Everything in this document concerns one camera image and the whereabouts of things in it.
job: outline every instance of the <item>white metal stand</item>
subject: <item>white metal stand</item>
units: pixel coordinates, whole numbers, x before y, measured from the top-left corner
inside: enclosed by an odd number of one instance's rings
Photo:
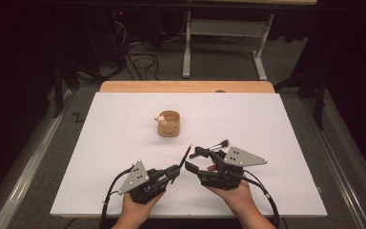
[[[252,51],[252,54],[259,79],[267,80],[260,57],[266,44],[273,18],[274,15],[269,14],[267,21],[265,22],[192,19],[192,14],[188,11],[186,23],[186,49],[184,51],[183,60],[183,77],[190,77],[190,67],[192,62],[190,42],[192,34],[207,34],[260,37],[259,48],[257,51]]]

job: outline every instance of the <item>table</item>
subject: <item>table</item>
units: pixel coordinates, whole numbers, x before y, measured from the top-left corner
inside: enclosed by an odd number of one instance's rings
[[[205,2],[227,2],[227,3],[263,3],[272,5],[315,5],[316,0],[206,0]],[[191,37],[192,34],[224,35],[224,36],[250,36],[260,38],[257,51],[252,51],[254,64],[260,80],[267,80],[261,61],[261,54],[273,23],[273,13],[269,13],[266,21],[227,21],[192,19],[192,13],[187,12],[186,20],[186,48],[183,58],[183,77],[190,77],[192,61]]]
[[[226,93],[214,93],[217,90]],[[178,137],[156,133],[153,118],[167,109],[180,112]],[[137,160],[147,170],[165,169],[178,164],[191,143],[210,147],[226,138],[231,145],[268,160],[247,169],[269,190],[282,217],[327,216],[280,96],[263,81],[105,82],[93,100],[51,214],[99,217],[112,180]],[[206,158],[191,162],[203,170],[211,164]],[[233,217],[220,198],[184,169],[167,190],[151,218]],[[261,213],[272,216],[267,199],[257,188],[253,190]],[[112,196],[109,217],[118,216],[121,200]]]

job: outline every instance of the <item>metal plate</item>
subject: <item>metal plate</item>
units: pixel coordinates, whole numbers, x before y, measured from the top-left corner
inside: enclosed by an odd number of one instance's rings
[[[245,167],[250,165],[266,164],[267,160],[233,146],[225,156],[224,162],[230,165]]]
[[[138,160],[136,164],[133,166],[132,171],[129,176],[124,181],[123,185],[121,185],[120,190],[118,191],[119,195],[129,192],[131,189],[138,187],[139,185],[149,181],[150,178],[148,176],[147,170],[144,167],[144,164],[141,160]]]

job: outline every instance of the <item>white tabletop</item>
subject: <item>white tabletop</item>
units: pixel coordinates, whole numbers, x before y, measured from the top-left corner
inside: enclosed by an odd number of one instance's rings
[[[180,113],[177,137],[157,134],[154,118],[162,111]],[[62,217],[99,217],[113,179],[142,160],[146,169],[178,164],[192,143],[211,147],[224,139],[232,146],[266,158],[246,167],[272,195],[282,217],[322,217],[327,212],[295,138],[279,94],[250,93],[97,93],[51,208]],[[188,159],[202,170],[209,158]],[[118,190],[127,176],[114,185]],[[261,213],[273,210],[251,185]],[[109,216],[121,211],[122,197],[112,195]],[[231,218],[225,203],[181,170],[152,209],[151,218]]]

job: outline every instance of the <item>brown container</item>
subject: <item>brown container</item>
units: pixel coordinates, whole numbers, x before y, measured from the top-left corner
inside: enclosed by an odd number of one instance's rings
[[[180,131],[180,114],[175,111],[164,111],[159,116],[163,115],[166,122],[158,124],[157,131],[159,135],[165,137],[173,137],[179,135]]]

